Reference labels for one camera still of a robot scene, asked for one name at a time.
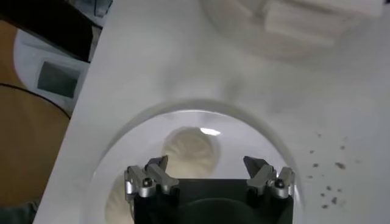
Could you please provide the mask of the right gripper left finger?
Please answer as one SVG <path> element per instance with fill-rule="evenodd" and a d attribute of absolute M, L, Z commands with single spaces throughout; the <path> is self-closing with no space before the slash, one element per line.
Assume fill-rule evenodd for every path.
<path fill-rule="evenodd" d="M 158 193 L 176 197 L 179 194 L 179 180 L 166 173 L 168 156 L 150 159 L 147 164 L 129 166 L 124 171 L 125 199 L 149 198 Z"/>

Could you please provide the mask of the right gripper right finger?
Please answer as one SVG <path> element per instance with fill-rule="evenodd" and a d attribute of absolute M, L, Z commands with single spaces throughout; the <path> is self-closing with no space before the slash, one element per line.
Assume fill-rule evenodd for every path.
<path fill-rule="evenodd" d="M 247 185 L 255 189 L 257 195 L 263 195 L 269 189 L 272 196 L 278 199 L 294 196 L 295 173 L 292 168 L 282 167 L 278 173 L 264 159 L 245 156 L 243 161 L 250 176 Z"/>

